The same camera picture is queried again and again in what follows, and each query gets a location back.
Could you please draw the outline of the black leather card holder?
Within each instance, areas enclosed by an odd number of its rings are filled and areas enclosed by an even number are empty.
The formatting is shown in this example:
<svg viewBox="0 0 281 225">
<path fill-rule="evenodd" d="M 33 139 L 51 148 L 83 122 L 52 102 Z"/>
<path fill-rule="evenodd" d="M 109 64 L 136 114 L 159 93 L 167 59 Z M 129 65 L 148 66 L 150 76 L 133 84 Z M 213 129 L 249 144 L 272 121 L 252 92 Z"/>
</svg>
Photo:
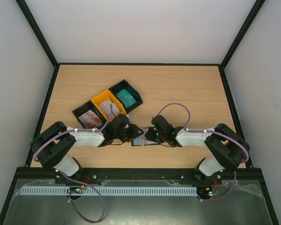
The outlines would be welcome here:
<svg viewBox="0 0 281 225">
<path fill-rule="evenodd" d="M 141 128 L 141 130 L 143 131 L 143 134 L 141 134 L 140 136 L 138 136 L 132 141 L 131 143 L 132 146 L 135 147 L 135 146 L 146 146 L 146 145 L 157 144 L 156 142 L 147 140 L 147 138 L 145 137 L 145 134 L 148 132 L 148 128 Z"/>
</svg>

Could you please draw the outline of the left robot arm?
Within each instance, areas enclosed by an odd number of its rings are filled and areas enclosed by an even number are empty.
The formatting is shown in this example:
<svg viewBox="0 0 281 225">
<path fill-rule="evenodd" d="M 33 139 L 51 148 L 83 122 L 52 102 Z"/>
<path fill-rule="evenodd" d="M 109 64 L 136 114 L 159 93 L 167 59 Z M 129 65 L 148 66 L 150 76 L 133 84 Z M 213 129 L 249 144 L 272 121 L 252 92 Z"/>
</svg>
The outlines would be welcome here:
<svg viewBox="0 0 281 225">
<path fill-rule="evenodd" d="M 111 145 L 114 140 L 122 143 L 131 142 L 144 134 L 129 118 L 118 114 L 114 119 L 95 128 L 72 128 L 58 121 L 39 134 L 30 143 L 33 160 L 39 162 L 44 169 L 54 168 L 68 177 L 74 176 L 81 170 L 81 166 L 67 153 L 73 147 L 92 146 L 104 147 Z"/>
</svg>

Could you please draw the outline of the white credit card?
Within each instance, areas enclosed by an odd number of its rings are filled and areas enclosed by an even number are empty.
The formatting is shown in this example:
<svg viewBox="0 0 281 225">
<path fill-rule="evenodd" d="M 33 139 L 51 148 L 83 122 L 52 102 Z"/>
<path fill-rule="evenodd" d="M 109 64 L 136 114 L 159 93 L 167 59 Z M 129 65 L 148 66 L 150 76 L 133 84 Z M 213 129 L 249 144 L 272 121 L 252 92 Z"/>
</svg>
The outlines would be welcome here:
<svg viewBox="0 0 281 225">
<path fill-rule="evenodd" d="M 144 137 L 138 137 L 133 140 L 133 145 L 135 146 L 144 146 L 144 145 L 151 145 L 151 144 L 154 144 L 154 142 L 148 141 Z"/>
</svg>

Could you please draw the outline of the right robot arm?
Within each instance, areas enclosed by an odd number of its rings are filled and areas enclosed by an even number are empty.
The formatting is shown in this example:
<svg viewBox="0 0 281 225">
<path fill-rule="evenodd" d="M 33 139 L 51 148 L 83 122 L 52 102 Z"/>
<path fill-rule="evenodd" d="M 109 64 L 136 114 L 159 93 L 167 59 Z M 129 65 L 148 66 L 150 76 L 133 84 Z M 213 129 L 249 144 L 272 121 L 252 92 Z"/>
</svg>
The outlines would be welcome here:
<svg viewBox="0 0 281 225">
<path fill-rule="evenodd" d="M 173 127 L 163 116 L 151 121 L 145 133 L 147 140 L 167 143 L 170 147 L 206 147 L 212 156 L 202 159 L 194 169 L 197 182 L 204 184 L 214 173 L 222 170 L 236 171 L 249 160 L 249 144 L 227 125 L 220 123 L 209 129 Z"/>
</svg>

